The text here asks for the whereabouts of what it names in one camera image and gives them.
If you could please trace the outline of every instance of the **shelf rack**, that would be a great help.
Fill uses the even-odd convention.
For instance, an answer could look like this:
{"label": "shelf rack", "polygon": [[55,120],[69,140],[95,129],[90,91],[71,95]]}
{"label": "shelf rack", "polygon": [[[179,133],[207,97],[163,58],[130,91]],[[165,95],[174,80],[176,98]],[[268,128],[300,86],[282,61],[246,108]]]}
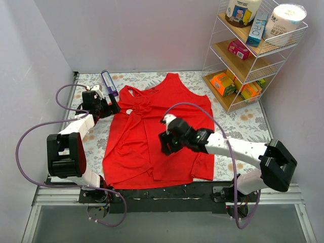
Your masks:
{"label": "shelf rack", "polygon": [[[220,0],[201,77],[225,111],[232,112],[259,101],[299,43],[308,26],[305,22],[302,22],[294,31],[272,38],[262,39],[258,47],[247,46],[245,42],[247,41],[251,26],[238,28],[229,24],[225,20],[228,4],[229,0]],[[273,0],[263,0],[259,11],[271,16],[276,6],[278,6],[278,3]],[[242,60],[227,51],[228,45],[235,39],[240,40],[251,52],[251,56],[248,59]],[[243,85],[262,78],[266,80],[266,85],[263,87],[259,96],[252,97],[248,100],[244,100],[238,95],[239,93],[222,97],[211,85],[210,80],[214,75],[226,69],[230,69]]]}

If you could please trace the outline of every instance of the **white metal frame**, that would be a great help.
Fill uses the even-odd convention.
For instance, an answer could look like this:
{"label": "white metal frame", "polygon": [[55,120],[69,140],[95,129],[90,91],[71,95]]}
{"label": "white metal frame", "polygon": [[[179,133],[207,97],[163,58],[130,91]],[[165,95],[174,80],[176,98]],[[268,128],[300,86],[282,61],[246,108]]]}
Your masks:
{"label": "white metal frame", "polygon": [[[220,5],[219,5],[219,8],[218,8],[217,18],[215,20],[211,40],[210,40],[209,47],[208,47],[208,50],[207,50],[207,55],[206,55],[206,58],[205,58],[202,77],[206,76],[205,71],[207,71],[207,75],[208,75],[208,74],[211,74],[211,73],[222,70],[222,69],[219,69],[219,63],[213,64],[213,65],[210,65],[210,63],[208,63],[208,66],[206,67],[206,61],[208,59],[208,56],[210,55],[210,51],[212,51],[214,54],[216,54],[218,59],[220,61],[222,61],[223,65],[233,72],[233,70],[229,67],[229,65],[221,58],[221,56],[213,48],[213,44],[217,42],[217,41],[215,42],[215,39],[217,39],[218,37],[222,37],[222,34],[224,35],[225,31],[231,32],[231,34],[232,34],[231,36],[234,35],[237,39],[239,39],[245,45],[246,40],[241,39],[234,31],[232,31],[227,26],[227,23],[225,23],[219,17],[220,13],[225,13],[226,12],[229,2],[230,2],[230,0],[220,0]],[[276,6],[278,6],[278,3],[276,1],[274,1],[274,0],[263,0],[262,3],[261,3],[261,6],[259,8],[259,11],[264,12],[264,13],[268,13],[269,15],[271,15],[272,12],[273,12],[273,9]],[[215,28],[217,29],[218,27],[225,27],[225,29],[215,31]],[[294,31],[291,31],[291,32],[288,32],[288,33],[285,33],[285,34],[281,34],[281,35],[278,35],[278,36],[274,36],[274,37],[265,39],[262,46],[261,46],[261,49],[260,49],[260,51],[258,53],[253,51],[253,49],[251,49],[250,46],[245,45],[250,50],[250,52],[256,57],[256,59],[255,59],[253,65],[251,66],[251,69],[250,69],[247,77],[245,78],[245,80],[239,80],[239,81],[242,84],[247,84],[247,83],[251,83],[251,82],[254,82],[256,80],[260,80],[262,78],[266,78],[266,77],[270,77],[270,76],[272,76],[272,78],[267,81],[267,86],[262,90],[262,92],[261,92],[261,94],[259,96],[252,97],[252,98],[250,98],[248,100],[243,100],[241,102],[236,102],[235,103],[236,99],[238,98],[238,94],[239,94],[239,92],[238,92],[235,99],[232,101],[232,103],[231,103],[231,105],[230,105],[227,112],[232,112],[232,111],[238,110],[238,109],[246,107],[246,106],[248,106],[250,104],[256,103],[257,101],[260,100],[261,96],[264,94],[264,92],[266,91],[266,89],[268,88],[270,83],[273,81],[275,76],[281,70],[281,68],[285,64],[286,60],[289,58],[289,56],[290,56],[291,52],[294,50],[295,46],[299,43],[300,39],[304,35],[307,28],[308,28],[308,25],[305,22],[301,22],[299,27]],[[271,43],[278,44],[277,48],[274,48],[275,46],[273,44],[271,44]],[[290,48],[290,52],[286,57],[281,54],[282,51],[287,50],[289,48]],[[265,66],[265,67],[262,67],[262,68],[258,68],[258,69],[254,68],[255,64],[256,64],[256,62],[258,61],[259,58],[269,56],[269,55],[272,55],[272,54],[275,54],[280,59],[281,58],[282,59],[279,60],[279,61],[272,62],[272,64],[270,64],[268,66]]]}

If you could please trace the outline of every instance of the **red cloth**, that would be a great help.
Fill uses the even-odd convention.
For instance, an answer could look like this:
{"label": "red cloth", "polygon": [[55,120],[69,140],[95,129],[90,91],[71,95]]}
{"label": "red cloth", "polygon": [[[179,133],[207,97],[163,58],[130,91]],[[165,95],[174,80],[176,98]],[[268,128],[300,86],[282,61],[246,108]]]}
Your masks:
{"label": "red cloth", "polygon": [[[162,83],[148,90],[125,86],[119,98],[121,111],[114,115],[103,159],[108,185],[116,189],[149,189],[187,184],[193,178],[213,179],[213,155],[183,148],[166,156],[158,138],[166,129],[159,121],[176,103],[197,104],[213,116],[206,95],[190,92],[178,74],[168,73]],[[195,129],[214,129],[213,121],[194,107],[177,106],[170,114],[185,119]]]}

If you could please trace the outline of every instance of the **floral tablecloth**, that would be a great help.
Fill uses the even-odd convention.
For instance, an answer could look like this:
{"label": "floral tablecloth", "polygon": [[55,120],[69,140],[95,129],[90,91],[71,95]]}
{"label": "floral tablecloth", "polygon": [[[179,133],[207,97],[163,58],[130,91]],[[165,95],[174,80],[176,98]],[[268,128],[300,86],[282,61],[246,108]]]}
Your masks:
{"label": "floral tablecloth", "polygon": [[[270,134],[259,103],[252,104],[246,108],[226,114],[222,106],[205,83],[201,79],[201,71],[181,71],[179,73],[183,84],[198,95],[207,95],[212,102],[214,118],[223,127],[226,134],[233,138],[244,139],[251,142],[268,142]],[[133,72],[133,73],[113,73],[111,77],[117,90],[121,90],[125,85],[136,87],[140,90],[152,88],[162,82],[167,72]],[[93,86],[101,84],[103,92],[108,97],[107,89],[101,79],[100,74],[80,74],[78,84]],[[82,103],[81,93],[83,88],[77,87],[72,101],[72,108],[77,108]],[[74,117],[74,112],[69,113],[69,118]],[[87,157],[88,167],[97,174],[103,176],[102,159],[107,145],[109,128],[113,116],[101,119],[84,137],[84,149]],[[238,173],[246,173],[254,169],[252,165],[237,161]],[[230,158],[215,156],[214,181],[232,180],[233,166]]]}

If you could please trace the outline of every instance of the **gray wall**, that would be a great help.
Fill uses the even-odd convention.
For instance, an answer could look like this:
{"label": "gray wall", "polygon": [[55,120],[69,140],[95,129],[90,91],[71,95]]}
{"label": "gray wall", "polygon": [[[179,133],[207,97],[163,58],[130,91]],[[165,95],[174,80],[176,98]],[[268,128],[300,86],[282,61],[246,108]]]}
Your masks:
{"label": "gray wall", "polygon": [[[72,82],[72,71],[33,0],[0,0],[0,23],[0,242],[20,242],[36,187],[17,169],[16,143],[31,126],[62,118],[55,91]],[[34,180],[46,177],[46,136],[56,131],[41,128],[22,144],[21,162]]]}
{"label": "gray wall", "polygon": [[201,70],[218,0],[35,0],[73,71]]}
{"label": "gray wall", "polygon": [[324,8],[323,1],[295,0],[308,13],[309,29],[263,98],[274,137],[298,164],[295,181],[318,242],[324,242]]}

